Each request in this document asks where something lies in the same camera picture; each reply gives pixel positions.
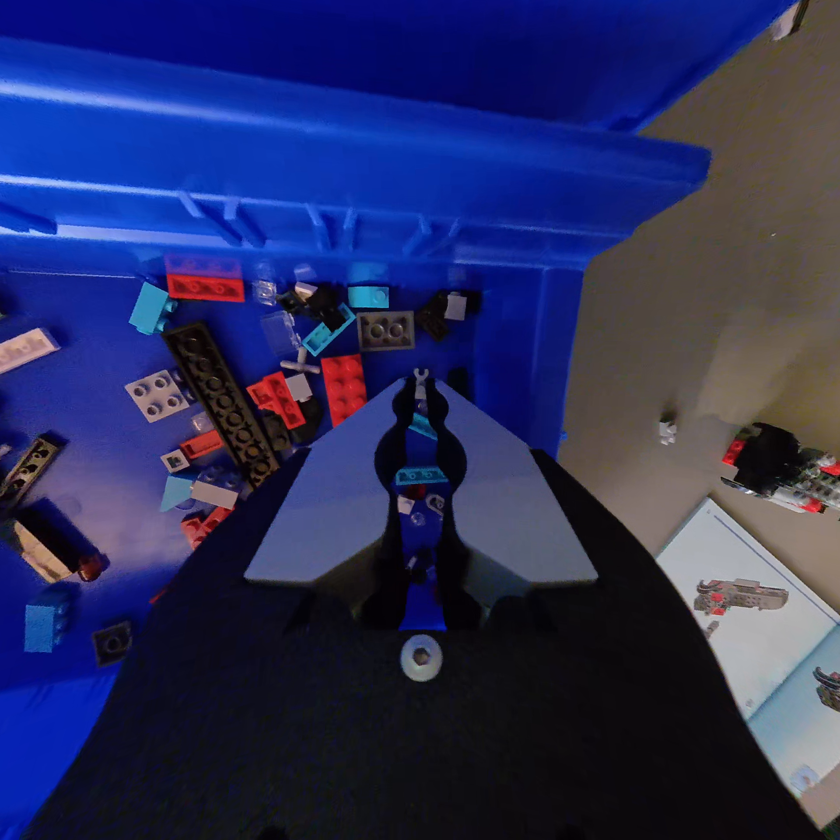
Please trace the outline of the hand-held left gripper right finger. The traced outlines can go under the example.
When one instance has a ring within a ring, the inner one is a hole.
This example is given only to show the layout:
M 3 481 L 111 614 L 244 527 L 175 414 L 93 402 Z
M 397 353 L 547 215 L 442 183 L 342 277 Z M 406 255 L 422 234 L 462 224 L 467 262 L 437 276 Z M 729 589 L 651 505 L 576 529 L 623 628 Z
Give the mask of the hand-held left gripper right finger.
M 499 600 L 595 583 L 530 447 L 445 383 L 428 378 L 425 392 L 449 486 L 436 550 L 446 628 L 479 628 Z

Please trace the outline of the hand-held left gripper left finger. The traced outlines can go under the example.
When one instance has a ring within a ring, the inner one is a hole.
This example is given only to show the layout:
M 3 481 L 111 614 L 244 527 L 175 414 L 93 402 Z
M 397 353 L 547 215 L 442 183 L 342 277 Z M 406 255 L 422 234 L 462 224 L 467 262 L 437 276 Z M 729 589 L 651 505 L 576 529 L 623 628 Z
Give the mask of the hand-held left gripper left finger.
M 303 453 L 244 574 L 246 629 L 397 629 L 411 575 L 391 480 L 405 461 L 411 381 L 397 380 Z

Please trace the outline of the pile of red black cyan bricks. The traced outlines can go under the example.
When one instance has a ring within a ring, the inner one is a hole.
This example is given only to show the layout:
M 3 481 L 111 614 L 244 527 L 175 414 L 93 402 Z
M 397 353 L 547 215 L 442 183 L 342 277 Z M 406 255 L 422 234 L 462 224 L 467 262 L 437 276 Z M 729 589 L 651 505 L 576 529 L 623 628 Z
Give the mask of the pile of red black cyan bricks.
M 43 270 L 2 270 L 2 341 L 30 329 L 57 340 L 57 351 L 2 374 L 2 444 L 12 463 L 42 433 L 60 453 L 18 503 L 19 517 L 43 540 L 55 540 L 73 558 L 101 555 L 102 577 L 79 582 L 77 574 L 58 583 L 71 600 L 69 626 L 53 653 L 29 653 L 25 606 L 49 583 L 2 543 L 2 689 L 90 676 L 96 669 L 91 636 L 121 621 L 138 631 L 154 595 L 192 551 L 183 519 L 211 516 L 214 504 L 187 499 L 162 511 L 167 466 L 176 456 L 209 483 L 237 477 L 227 450 L 209 442 L 215 429 L 197 431 L 202 405 L 191 397 L 185 409 L 152 422 L 141 418 L 131 381 L 163 368 L 179 375 L 163 339 L 145 336 L 129 324 L 139 296 L 138 277 L 105 272 L 71 275 Z M 278 312 L 261 314 L 249 303 L 184 301 L 174 314 L 179 328 L 204 322 L 235 374 L 245 404 L 259 420 L 278 460 L 342 423 L 412 368 L 434 374 L 455 371 L 467 384 L 466 362 L 473 329 L 436 350 L 420 339 L 413 351 L 360 352 L 357 323 L 387 327 L 383 312 L 352 318 L 350 326 L 306 369 L 293 359 Z

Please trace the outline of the blue plastic bin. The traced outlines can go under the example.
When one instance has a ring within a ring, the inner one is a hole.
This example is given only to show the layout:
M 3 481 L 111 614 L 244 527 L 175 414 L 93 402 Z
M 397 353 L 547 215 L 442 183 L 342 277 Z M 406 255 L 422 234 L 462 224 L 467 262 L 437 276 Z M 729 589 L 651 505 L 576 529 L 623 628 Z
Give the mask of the blue plastic bin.
M 209 243 L 584 261 L 695 192 L 633 139 L 792 2 L 2 2 L 2 172 Z
M 242 303 L 181 302 L 170 325 L 204 321 L 223 357 L 246 387 L 280 371 L 296 349 L 278 308 L 255 300 L 253 281 L 285 287 L 292 267 L 310 264 L 347 301 L 347 286 L 381 285 L 395 310 L 414 312 L 444 288 L 477 291 L 469 314 L 436 343 L 416 329 L 410 350 L 360 351 L 356 318 L 310 364 L 360 354 L 371 401 L 413 368 L 444 381 L 458 371 L 479 408 L 533 447 L 555 452 L 563 436 L 565 393 L 583 283 L 593 256 L 613 242 L 599 232 L 570 228 L 470 228 L 454 253 L 379 246 L 354 255 L 318 255 L 292 242 L 297 230 L 270 230 L 268 249 L 225 251 L 216 257 L 207 237 L 186 245 L 87 239 L 68 227 L 58 236 L 18 237 L 2 229 L 2 341 L 43 329 L 59 349 L 2 374 L 2 459 L 11 469 L 38 434 L 65 443 L 64 452 L 27 496 L 51 528 L 79 550 L 98 550 L 109 562 L 99 582 L 70 586 L 76 599 L 70 627 L 53 654 L 23 650 L 25 604 L 45 588 L 25 562 L 2 547 L 2 838 L 20 838 L 87 737 L 118 665 L 97 667 L 91 634 L 131 621 L 136 634 L 158 593 L 188 554 L 180 520 L 185 507 L 160 511 L 165 491 L 161 457 L 197 435 L 198 402 L 149 423 L 126 384 L 175 363 L 159 335 L 130 325 L 144 281 L 165 289 L 165 256 L 202 260 L 198 273 L 240 268 Z

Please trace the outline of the instruction booklet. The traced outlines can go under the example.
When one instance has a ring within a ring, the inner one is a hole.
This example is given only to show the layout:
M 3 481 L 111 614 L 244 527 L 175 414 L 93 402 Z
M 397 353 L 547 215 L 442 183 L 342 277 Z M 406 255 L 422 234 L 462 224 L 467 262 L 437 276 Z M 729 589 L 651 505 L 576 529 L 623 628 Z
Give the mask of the instruction booklet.
M 657 563 L 687 603 L 783 785 L 823 826 L 838 814 L 838 611 L 713 499 Z

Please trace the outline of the partly built brick vehicle model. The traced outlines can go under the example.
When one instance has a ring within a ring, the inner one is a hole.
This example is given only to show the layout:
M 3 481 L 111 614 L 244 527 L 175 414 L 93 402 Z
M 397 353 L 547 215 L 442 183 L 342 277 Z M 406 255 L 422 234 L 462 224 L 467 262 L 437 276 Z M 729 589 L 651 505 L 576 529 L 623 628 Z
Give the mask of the partly built brick vehicle model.
M 793 433 L 766 423 L 739 430 L 722 463 L 735 469 L 721 483 L 796 513 L 839 511 L 839 461 L 804 446 Z

